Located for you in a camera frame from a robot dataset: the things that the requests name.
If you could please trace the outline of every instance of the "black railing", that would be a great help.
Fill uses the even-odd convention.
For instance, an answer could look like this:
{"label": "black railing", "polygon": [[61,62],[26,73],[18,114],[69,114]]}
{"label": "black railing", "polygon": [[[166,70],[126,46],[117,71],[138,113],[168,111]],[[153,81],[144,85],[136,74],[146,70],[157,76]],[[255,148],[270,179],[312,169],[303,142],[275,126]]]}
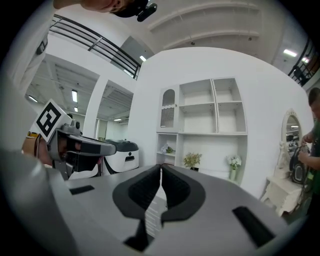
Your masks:
{"label": "black railing", "polygon": [[92,29],[72,19],[54,15],[50,31],[88,47],[88,51],[111,60],[111,63],[137,79],[141,65],[124,50]]}
{"label": "black railing", "polygon": [[308,38],[302,54],[288,74],[299,85],[304,86],[320,68],[320,57],[316,47]]}

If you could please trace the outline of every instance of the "vanity table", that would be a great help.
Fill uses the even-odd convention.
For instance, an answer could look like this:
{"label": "vanity table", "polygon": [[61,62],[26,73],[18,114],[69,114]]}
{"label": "vanity table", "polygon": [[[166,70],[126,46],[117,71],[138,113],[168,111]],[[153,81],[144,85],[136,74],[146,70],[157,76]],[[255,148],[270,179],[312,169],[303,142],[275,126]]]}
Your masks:
{"label": "vanity table", "polygon": [[284,212],[291,212],[299,203],[302,185],[292,182],[287,178],[269,176],[266,191],[261,198],[262,202],[267,199],[276,206],[276,213],[281,216]]}
{"label": "vanity table", "polygon": [[289,163],[296,147],[301,144],[302,130],[297,114],[289,109],[283,118],[280,142],[280,155],[274,175],[267,177],[268,185],[261,201],[267,199],[276,207],[276,213],[293,211],[300,200],[303,185],[294,183],[289,178]]}

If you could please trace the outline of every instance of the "person in green shirt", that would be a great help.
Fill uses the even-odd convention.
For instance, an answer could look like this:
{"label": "person in green shirt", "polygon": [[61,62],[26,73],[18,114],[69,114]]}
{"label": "person in green shirt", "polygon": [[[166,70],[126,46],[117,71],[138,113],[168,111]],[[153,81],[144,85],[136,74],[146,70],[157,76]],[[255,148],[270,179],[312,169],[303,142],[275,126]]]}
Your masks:
{"label": "person in green shirt", "polygon": [[300,151],[298,159],[314,170],[312,199],[308,214],[320,213],[320,89],[313,88],[308,96],[309,106],[316,118],[312,131],[303,136],[302,144],[312,143],[311,155]]}

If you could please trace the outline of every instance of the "white shirt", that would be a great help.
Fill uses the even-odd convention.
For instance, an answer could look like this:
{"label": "white shirt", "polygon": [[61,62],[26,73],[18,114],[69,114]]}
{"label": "white shirt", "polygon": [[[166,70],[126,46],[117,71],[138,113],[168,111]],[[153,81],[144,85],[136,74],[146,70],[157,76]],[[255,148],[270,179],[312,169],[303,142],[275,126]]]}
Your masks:
{"label": "white shirt", "polygon": [[55,12],[53,0],[44,1],[20,29],[4,60],[4,72],[23,96],[45,58],[36,50],[48,35]]}

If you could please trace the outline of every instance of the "green vase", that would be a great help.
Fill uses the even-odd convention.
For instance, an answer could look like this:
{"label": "green vase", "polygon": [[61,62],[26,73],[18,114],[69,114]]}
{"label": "green vase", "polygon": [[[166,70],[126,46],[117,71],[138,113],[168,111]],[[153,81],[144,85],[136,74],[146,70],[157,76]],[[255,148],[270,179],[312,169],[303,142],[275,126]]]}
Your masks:
{"label": "green vase", "polygon": [[237,168],[231,168],[229,179],[231,181],[235,181],[236,180],[236,175],[237,175]]}

